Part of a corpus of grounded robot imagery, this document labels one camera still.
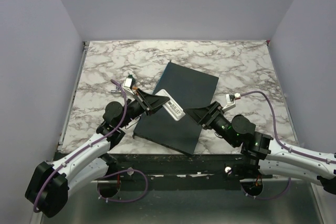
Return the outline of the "white remote control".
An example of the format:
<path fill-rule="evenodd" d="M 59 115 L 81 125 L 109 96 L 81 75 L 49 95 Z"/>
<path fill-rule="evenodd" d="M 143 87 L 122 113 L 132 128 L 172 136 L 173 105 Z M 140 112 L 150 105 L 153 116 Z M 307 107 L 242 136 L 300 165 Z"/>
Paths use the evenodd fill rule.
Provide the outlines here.
<path fill-rule="evenodd" d="M 173 97 L 165 89 L 161 89 L 155 95 L 169 98 L 169 100 L 163 104 L 163 107 L 175 121 L 179 121 L 185 116 L 183 108 L 173 99 Z"/>

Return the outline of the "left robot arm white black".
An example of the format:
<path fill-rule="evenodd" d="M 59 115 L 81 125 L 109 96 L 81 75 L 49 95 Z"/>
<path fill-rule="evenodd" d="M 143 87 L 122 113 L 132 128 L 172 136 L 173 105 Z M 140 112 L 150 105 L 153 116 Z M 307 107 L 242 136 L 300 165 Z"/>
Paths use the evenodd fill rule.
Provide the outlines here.
<path fill-rule="evenodd" d="M 112 101 L 107 104 L 103 122 L 90 139 L 57 161 L 37 165 L 25 192 L 35 213 L 53 217 L 82 186 L 97 178 L 112 179 L 116 175 L 116 166 L 105 156 L 125 135 L 122 128 L 143 113 L 151 115 L 161 108 L 168 108 L 173 100 L 165 90 L 152 95 L 137 89 L 133 93 L 134 100 L 127 99 L 125 91 L 121 93 L 124 103 Z"/>

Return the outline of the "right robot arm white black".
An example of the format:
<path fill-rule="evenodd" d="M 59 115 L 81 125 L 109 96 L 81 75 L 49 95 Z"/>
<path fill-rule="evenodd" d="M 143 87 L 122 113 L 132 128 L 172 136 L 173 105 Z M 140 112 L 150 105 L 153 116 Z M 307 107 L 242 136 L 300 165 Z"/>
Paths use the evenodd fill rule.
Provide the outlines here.
<path fill-rule="evenodd" d="M 241 114 L 229 121 L 225 112 L 235 106 L 235 101 L 224 106 L 215 101 L 203 108 L 184 109 L 184 113 L 203 129 L 215 131 L 230 146 L 241 149 L 249 159 L 241 165 L 246 177 L 261 174 L 297 178 L 335 194 L 335 154 L 308 150 L 257 132 L 255 124 Z"/>

